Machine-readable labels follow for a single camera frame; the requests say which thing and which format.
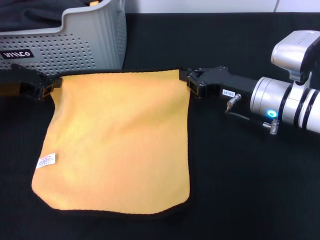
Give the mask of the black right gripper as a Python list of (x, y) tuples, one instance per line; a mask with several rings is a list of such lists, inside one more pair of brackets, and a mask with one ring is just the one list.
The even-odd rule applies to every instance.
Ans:
[(197, 98), (233, 98), (239, 94), (242, 99), (248, 100), (253, 93), (253, 80), (231, 74), (226, 66), (197, 69), (182, 67), (179, 74), (179, 79), (186, 82)]

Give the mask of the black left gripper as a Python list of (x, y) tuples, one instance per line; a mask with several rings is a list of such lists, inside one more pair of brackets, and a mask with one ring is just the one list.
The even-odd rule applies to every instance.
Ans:
[(43, 100), (53, 92), (54, 88), (61, 88), (62, 81), (60, 76), (50, 77), (37, 70), (12, 64), (10, 69), (0, 71), (0, 95)]

